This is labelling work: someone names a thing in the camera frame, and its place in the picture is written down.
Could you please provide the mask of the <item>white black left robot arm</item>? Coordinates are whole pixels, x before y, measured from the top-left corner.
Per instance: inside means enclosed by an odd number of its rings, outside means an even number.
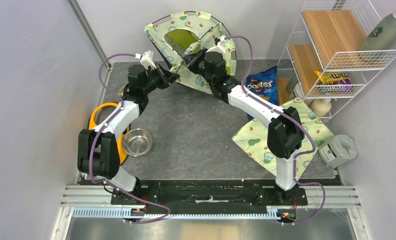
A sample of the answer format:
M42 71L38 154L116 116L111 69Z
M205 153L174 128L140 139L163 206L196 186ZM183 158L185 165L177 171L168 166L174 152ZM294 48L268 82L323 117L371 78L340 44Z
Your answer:
M121 169L120 138L130 123L146 108L148 94L165 89L180 76L165 70L159 64L155 69L140 64L129 68L128 83L115 110L93 129L83 129L78 138L77 167L90 176L94 183L107 182L123 192L130 204L141 201L143 192L136 187L137 178Z

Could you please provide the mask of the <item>long black tent pole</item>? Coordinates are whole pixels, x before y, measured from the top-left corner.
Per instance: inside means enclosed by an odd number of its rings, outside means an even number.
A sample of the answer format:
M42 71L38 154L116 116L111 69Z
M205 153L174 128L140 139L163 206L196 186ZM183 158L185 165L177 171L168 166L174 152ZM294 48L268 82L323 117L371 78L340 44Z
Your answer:
M144 32L157 52L162 56L171 73L179 74L182 64L182 59L177 50L180 47L167 37L169 28L160 28L162 25L149 25L144 28Z

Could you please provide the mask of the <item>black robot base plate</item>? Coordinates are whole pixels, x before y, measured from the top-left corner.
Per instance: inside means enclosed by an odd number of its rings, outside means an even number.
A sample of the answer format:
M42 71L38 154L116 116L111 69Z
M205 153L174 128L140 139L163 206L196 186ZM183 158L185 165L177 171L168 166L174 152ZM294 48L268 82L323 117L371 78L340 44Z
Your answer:
M273 179L141 180L133 199L111 190L112 205L130 205L145 214L263 214L266 207L308 205L303 188L284 195Z

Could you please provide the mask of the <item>green avocado-print pet tent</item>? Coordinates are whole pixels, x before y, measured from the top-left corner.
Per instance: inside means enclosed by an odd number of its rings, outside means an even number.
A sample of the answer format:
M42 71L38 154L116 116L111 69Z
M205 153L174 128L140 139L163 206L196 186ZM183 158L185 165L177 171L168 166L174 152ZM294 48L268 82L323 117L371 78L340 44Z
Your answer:
M216 36L214 34L206 35L205 38L199 39L193 33L187 30L175 29L170 31L167 34L167 37L170 38L174 43L171 46L175 46L177 44L180 49L177 52L180 54L181 59L182 55L184 54L194 54L197 53L199 50L203 49L210 49L211 47L215 46L214 39L219 38L221 36ZM177 73L180 78L176 80L177 83L184 85L186 87L195 89L200 92L207 93L209 95L212 94L210 87L206 85L204 79L192 73L186 68L182 60L180 73Z

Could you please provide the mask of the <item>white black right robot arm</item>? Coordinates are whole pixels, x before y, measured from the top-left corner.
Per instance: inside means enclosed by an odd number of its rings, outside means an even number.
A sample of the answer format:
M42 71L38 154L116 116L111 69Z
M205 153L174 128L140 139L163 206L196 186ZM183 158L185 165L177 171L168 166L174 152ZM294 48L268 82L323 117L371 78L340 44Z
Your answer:
M292 201L297 184L294 159L304 140L298 111L273 105L250 92L227 73L226 61L219 52L204 49L182 59L188 70L204 78L216 98L243 110L266 127L267 146L276 159L275 200L282 205Z

